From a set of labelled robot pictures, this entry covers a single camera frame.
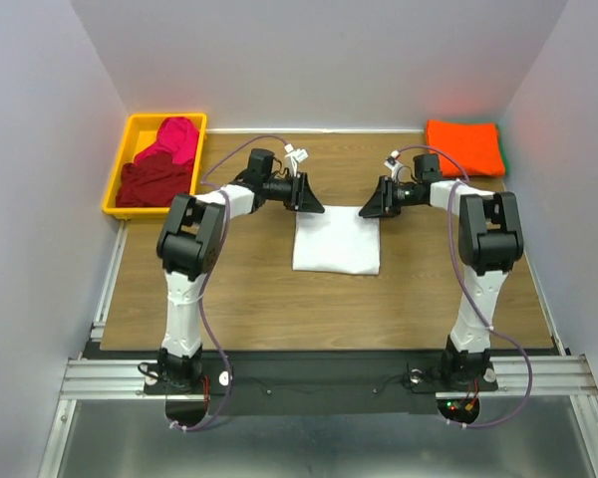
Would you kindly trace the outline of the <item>white t shirt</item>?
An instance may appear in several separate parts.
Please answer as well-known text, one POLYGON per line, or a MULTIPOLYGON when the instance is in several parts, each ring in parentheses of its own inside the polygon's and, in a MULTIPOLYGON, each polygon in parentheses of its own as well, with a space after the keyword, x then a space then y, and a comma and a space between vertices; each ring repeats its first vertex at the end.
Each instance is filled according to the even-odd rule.
POLYGON ((360 210, 354 206, 326 206, 324 213, 297 213, 292 269, 378 275, 380 220, 362 218, 360 210))

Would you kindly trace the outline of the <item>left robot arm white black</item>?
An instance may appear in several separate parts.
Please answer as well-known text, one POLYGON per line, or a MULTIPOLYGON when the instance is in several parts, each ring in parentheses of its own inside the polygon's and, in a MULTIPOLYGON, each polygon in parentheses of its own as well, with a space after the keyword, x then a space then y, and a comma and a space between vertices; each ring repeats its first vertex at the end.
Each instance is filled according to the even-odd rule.
POLYGON ((279 201, 292 212, 325 212, 299 164, 308 152, 285 146, 286 168, 273 172, 275 154, 254 148, 247 167, 230 183, 212 192, 177 195, 160 231, 156 254, 166 282, 166 328, 156 370, 147 376, 178 391, 190 392, 201 383, 200 322, 203 289, 227 236, 230 221, 279 201))

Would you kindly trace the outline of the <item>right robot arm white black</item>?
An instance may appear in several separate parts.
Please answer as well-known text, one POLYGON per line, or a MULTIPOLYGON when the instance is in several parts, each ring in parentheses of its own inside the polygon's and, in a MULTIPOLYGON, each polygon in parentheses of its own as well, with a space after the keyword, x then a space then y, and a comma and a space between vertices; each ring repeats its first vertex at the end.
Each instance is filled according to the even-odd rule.
POLYGON ((439 377, 450 388, 481 379, 494 381, 490 337, 500 290, 524 250, 517 200, 508 191, 492 192, 460 179, 445 180, 434 153, 414 157, 409 181, 398 150, 385 160, 388 175, 359 212, 364 219, 392 218, 404 207, 428 205, 448 214, 449 253, 462 291, 457 319, 439 364, 439 377))

